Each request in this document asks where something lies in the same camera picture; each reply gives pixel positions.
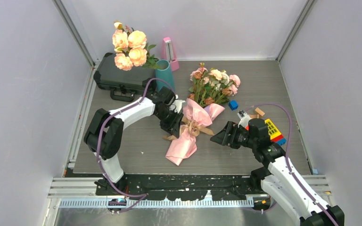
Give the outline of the tan ribbon bow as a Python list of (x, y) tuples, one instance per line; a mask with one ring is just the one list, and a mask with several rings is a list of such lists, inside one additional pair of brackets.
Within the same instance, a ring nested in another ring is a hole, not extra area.
[(187, 130), (193, 137), (197, 137), (200, 133), (214, 135), (214, 132), (208, 129), (207, 126), (200, 125), (196, 120), (190, 120), (181, 113), (177, 114), (172, 120), (160, 121), (159, 125), (162, 130), (169, 134), (169, 136), (163, 135), (163, 139), (169, 141), (178, 139), (184, 130)]

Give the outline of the pink flower bouquet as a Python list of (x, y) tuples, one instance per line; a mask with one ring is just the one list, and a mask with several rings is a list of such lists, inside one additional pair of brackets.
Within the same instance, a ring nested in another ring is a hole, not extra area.
[[(207, 126), (225, 110), (224, 104), (230, 97), (238, 93), (240, 78), (235, 74), (227, 74), (225, 70), (207, 69), (204, 63), (190, 74), (192, 86), (190, 95), (182, 113), (190, 120), (194, 119), (200, 125)], [(189, 158), (197, 150), (197, 137), (191, 136), (187, 130), (176, 140), (171, 141), (165, 155), (166, 159), (179, 166), (184, 159)]]

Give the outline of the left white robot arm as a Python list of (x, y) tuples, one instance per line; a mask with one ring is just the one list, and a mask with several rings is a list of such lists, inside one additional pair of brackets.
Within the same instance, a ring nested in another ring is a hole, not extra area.
[(139, 120), (154, 115), (160, 120), (159, 125), (163, 131), (179, 137), (184, 102), (171, 89), (163, 87), (159, 92), (147, 91), (121, 108), (110, 111), (100, 108), (95, 112), (83, 140), (96, 156), (104, 177), (109, 180), (109, 191), (120, 195), (126, 188), (122, 179), (124, 171), (117, 154), (123, 131)]

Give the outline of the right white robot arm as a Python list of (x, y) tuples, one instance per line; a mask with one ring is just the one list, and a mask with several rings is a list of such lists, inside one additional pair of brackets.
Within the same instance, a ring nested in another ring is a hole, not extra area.
[(325, 201), (295, 169), (286, 151), (271, 141), (263, 119), (251, 119), (247, 127), (229, 121), (212, 142), (233, 149), (250, 148), (263, 164), (251, 171), (250, 187), (267, 193), (285, 210), (297, 226), (343, 226), (345, 214)]

